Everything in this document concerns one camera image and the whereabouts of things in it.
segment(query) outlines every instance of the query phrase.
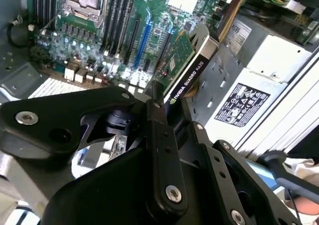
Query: green circuit board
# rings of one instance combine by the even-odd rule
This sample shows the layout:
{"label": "green circuit board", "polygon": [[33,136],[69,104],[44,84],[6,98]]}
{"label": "green circuit board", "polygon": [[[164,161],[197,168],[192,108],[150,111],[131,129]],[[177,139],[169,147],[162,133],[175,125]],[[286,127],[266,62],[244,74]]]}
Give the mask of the green circuit board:
{"label": "green circuit board", "polygon": [[[67,0],[28,0],[31,59],[51,69],[59,65],[59,71],[76,59],[94,73],[106,68],[110,80],[130,82],[138,73],[147,82],[182,30],[184,37],[198,23],[217,29],[226,0],[69,1],[86,7],[73,7]],[[88,9],[90,16],[99,10],[99,26],[85,14]]]}

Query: cable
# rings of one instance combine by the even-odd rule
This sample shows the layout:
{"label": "cable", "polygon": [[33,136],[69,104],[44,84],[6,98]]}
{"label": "cable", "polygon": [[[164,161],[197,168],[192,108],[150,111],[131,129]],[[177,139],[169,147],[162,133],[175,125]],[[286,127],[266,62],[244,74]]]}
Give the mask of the cable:
{"label": "cable", "polygon": [[246,0],[232,0],[217,30],[219,42],[222,43],[228,34],[239,8]]}
{"label": "cable", "polygon": [[10,45],[12,45],[13,47],[22,49],[22,48],[27,48],[28,45],[27,44],[16,44],[11,37],[11,30],[14,26],[22,24],[23,20],[22,17],[20,15],[18,15],[18,18],[13,21],[12,23],[9,24],[8,28],[6,29],[6,36],[8,37],[8,42]]}
{"label": "cable", "polygon": [[288,192],[288,195],[289,195],[290,201],[293,203],[293,206],[294,206],[295,212],[296,212],[296,214],[297,214],[297,219],[298,219],[298,221],[300,222],[300,224],[302,224],[301,219],[300,219],[300,215],[299,215],[299,212],[298,212],[298,209],[297,209],[296,203],[295,203],[295,200],[293,199],[293,196],[291,195],[290,190],[288,190],[288,189],[287,189],[287,192]]}

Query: bolt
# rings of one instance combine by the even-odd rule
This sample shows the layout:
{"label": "bolt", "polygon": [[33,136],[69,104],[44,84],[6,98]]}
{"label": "bolt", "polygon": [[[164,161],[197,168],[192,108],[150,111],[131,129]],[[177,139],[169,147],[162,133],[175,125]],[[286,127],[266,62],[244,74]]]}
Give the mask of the bolt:
{"label": "bolt", "polygon": [[126,99],[129,99],[129,98],[130,98],[130,96],[129,96],[128,94],[126,94],[126,93],[122,93],[122,96],[123,96],[124,98],[126,98]]}
{"label": "bolt", "polygon": [[307,35],[309,35],[309,34],[310,34],[310,30],[305,29],[305,30],[303,31],[303,35],[304,35],[304,36],[307,36]]}
{"label": "bolt", "polygon": [[16,114],[15,120],[19,124],[34,125],[39,121],[39,118],[35,113],[29,112],[29,111],[21,111]]}
{"label": "bolt", "polygon": [[230,147],[229,147],[229,145],[228,145],[228,144],[223,143],[223,146],[224,146],[224,148],[225,148],[225,149],[230,150]]}
{"label": "bolt", "polygon": [[246,224],[243,216],[236,210],[231,211],[231,217],[233,218],[233,220],[235,221],[235,223],[237,225],[245,225]]}
{"label": "bolt", "polygon": [[168,199],[171,200],[172,202],[179,203],[181,201],[180,190],[174,185],[168,185],[165,188],[165,193]]}
{"label": "bolt", "polygon": [[157,108],[160,108],[160,105],[157,104],[157,103],[153,103],[153,105],[154,105],[155,107],[157,107]]}
{"label": "bolt", "polygon": [[204,130],[204,127],[201,124],[196,124],[196,126],[199,130]]}

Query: blue pcie slot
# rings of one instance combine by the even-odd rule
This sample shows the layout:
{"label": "blue pcie slot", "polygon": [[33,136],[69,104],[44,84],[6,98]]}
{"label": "blue pcie slot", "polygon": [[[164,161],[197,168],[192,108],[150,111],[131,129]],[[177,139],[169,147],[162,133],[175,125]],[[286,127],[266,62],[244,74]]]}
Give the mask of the blue pcie slot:
{"label": "blue pcie slot", "polygon": [[143,54],[143,51],[144,51],[144,47],[146,45],[146,42],[148,40],[150,31],[151,31],[151,28],[152,28],[152,24],[153,23],[151,21],[148,21],[148,23],[147,23],[147,25],[145,27],[144,34],[143,34],[143,37],[142,37],[142,42],[141,42],[140,47],[138,49],[138,53],[136,55],[135,63],[133,65],[134,69],[137,69],[139,64],[140,64],[141,57],[142,57],[142,54]]}

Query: gray metal panel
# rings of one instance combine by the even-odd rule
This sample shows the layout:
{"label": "gray metal panel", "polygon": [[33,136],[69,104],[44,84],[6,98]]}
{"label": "gray metal panel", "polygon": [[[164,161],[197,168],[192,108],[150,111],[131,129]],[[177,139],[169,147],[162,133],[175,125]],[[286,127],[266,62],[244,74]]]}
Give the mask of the gray metal panel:
{"label": "gray metal panel", "polygon": [[[199,91],[190,103],[193,120],[202,125],[208,122],[243,68],[231,51],[221,44],[219,51],[202,73]],[[212,102],[210,108],[207,107],[209,102]]]}

